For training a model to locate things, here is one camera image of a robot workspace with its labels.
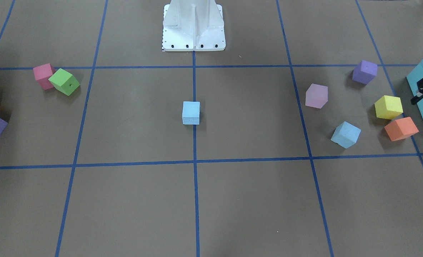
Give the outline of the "light blue foam block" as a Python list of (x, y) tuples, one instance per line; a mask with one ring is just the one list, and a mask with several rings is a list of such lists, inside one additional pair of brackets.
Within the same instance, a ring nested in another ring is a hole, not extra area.
[(336, 127), (331, 141), (337, 143), (342, 148), (349, 148), (357, 142), (360, 133), (360, 128), (344, 121)]
[(200, 124), (200, 102), (184, 101), (182, 109), (182, 123), (184, 125)]

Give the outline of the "lilac pink foam block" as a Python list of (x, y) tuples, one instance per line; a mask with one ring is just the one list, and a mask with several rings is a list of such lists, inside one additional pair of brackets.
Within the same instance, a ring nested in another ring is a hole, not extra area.
[(311, 84), (305, 93), (305, 106), (322, 109), (328, 102), (327, 86)]

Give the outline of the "magenta foam block beside green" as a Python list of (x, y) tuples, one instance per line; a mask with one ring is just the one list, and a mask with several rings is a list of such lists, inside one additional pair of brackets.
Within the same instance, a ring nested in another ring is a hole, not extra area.
[(33, 72), (36, 82), (42, 87), (43, 90), (54, 88), (49, 78), (53, 76), (56, 70), (50, 63), (34, 67)]

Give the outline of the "yellow foam block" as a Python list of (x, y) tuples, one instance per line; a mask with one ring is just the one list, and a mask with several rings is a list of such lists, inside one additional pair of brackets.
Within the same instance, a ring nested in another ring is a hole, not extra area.
[(376, 117), (380, 119), (394, 119), (403, 111), (401, 98), (384, 95), (374, 103)]

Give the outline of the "orange foam block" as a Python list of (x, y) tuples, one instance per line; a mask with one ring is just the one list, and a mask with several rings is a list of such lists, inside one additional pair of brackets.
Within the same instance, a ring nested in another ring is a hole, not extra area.
[(392, 142), (409, 138), (419, 133), (419, 129), (411, 117), (396, 119), (387, 124), (384, 130)]

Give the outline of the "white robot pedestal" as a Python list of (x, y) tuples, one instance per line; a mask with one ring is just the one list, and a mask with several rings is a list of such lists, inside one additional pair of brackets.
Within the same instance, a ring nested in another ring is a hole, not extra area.
[(223, 7), (214, 0), (171, 0), (164, 5), (163, 18), (163, 51), (226, 48)]

